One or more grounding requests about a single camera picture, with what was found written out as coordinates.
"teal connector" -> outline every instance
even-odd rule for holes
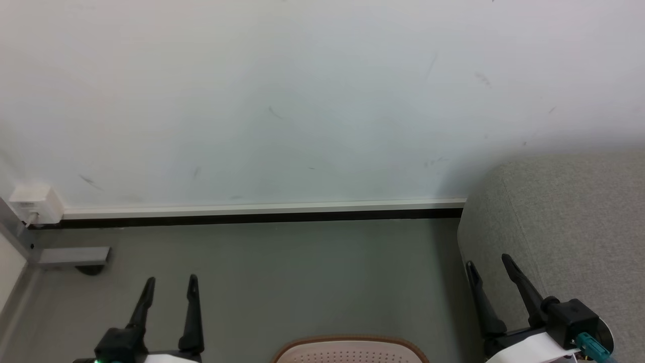
[[[595,340],[587,333],[581,333],[578,335],[575,339],[575,345],[578,346],[578,349],[582,354],[590,357],[598,363],[613,362],[613,359],[610,357],[611,353],[598,343],[598,340]]]

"gray sofa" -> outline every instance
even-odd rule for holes
[[[468,197],[459,246],[509,330],[528,326],[528,314],[502,253],[544,297],[578,298],[598,313],[618,361],[645,362],[645,152],[497,167]]]

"electrical outlet box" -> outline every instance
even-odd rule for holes
[[[9,204],[23,222],[38,213],[34,224],[56,224],[63,218],[63,204],[49,185],[19,185],[9,197]]]

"gray floor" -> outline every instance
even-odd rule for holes
[[[431,362],[482,362],[459,220],[369,220],[41,231],[53,247],[111,245],[103,274],[41,275],[3,363],[91,357],[157,278],[146,345],[173,349],[199,277],[204,363],[269,363],[302,337],[402,337]]]

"brown rim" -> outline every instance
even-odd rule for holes
[[[400,346],[404,346],[408,348],[409,350],[413,351],[419,359],[421,359],[422,363],[430,363],[430,361],[426,358],[426,355],[423,354],[421,349],[419,349],[416,345],[408,342],[405,339],[401,338],[391,338],[391,337],[381,337],[379,335],[323,335],[321,337],[311,337],[311,338],[304,338],[304,339],[299,339],[299,340],[294,340],[293,342],[288,343],[278,353],[273,357],[271,360],[271,363],[277,363],[277,361],[280,359],[280,357],[286,353],[289,349],[295,347],[295,346],[300,346],[303,344],[309,344],[309,343],[321,343],[321,342],[338,342],[338,341],[347,341],[347,340],[364,340],[368,342],[382,342],[382,343],[392,343],[392,344],[398,344]]]

